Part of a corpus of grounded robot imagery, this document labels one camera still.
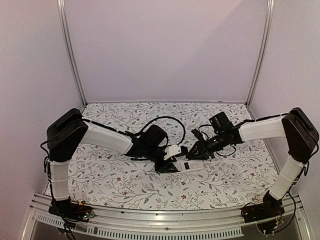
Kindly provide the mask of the white red remote control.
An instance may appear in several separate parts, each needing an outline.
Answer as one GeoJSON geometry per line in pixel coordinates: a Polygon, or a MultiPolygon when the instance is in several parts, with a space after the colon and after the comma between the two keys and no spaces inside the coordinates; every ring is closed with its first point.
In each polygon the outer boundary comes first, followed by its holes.
{"type": "Polygon", "coordinates": [[[173,164],[181,173],[196,172],[204,169],[202,161],[177,161],[173,164]]]}

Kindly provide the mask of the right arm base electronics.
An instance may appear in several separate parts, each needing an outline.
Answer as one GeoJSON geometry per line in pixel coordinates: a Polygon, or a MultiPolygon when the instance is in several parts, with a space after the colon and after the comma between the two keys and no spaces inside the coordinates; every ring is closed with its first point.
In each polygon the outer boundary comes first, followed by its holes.
{"type": "Polygon", "coordinates": [[[277,200],[270,195],[268,190],[262,199],[262,203],[248,203],[241,209],[241,216],[245,223],[257,222],[257,229],[264,235],[276,232],[285,213],[282,200],[277,200]]]}

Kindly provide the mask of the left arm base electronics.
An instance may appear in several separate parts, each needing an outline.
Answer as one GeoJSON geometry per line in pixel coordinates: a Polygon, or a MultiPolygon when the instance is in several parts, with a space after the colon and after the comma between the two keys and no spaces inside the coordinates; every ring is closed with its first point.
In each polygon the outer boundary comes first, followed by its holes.
{"type": "Polygon", "coordinates": [[[95,216],[93,208],[86,205],[85,201],[74,203],[70,198],[66,200],[53,198],[48,212],[61,217],[67,228],[75,228],[78,222],[88,223],[95,216]]]}

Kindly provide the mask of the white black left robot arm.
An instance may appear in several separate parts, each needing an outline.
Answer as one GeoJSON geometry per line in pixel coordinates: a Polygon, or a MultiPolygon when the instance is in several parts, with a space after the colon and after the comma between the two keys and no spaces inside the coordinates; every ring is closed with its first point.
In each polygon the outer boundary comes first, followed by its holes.
{"type": "Polygon", "coordinates": [[[182,153],[179,144],[170,145],[167,133],[152,124],[147,130],[120,131],[94,120],[85,119],[72,108],[46,130],[41,147],[47,151],[48,181],[55,209],[63,216],[74,213],[69,202],[69,164],[82,145],[111,150],[133,160],[148,160],[158,173],[176,172],[174,161],[182,153]]]}

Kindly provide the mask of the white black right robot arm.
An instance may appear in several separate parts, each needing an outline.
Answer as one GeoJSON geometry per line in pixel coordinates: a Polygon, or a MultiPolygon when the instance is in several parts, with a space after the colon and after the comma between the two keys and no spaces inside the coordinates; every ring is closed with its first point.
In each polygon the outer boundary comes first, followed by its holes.
{"type": "Polygon", "coordinates": [[[278,210],[278,203],[298,181],[303,168],[320,150],[320,133],[299,107],[277,115],[258,119],[245,119],[233,124],[226,113],[221,111],[209,119],[214,136],[205,139],[198,129],[192,134],[197,141],[186,155],[188,160],[213,159],[215,154],[230,145],[264,140],[272,153],[282,152],[283,165],[278,177],[270,187],[270,199],[259,206],[262,218],[269,218],[278,210]]]}

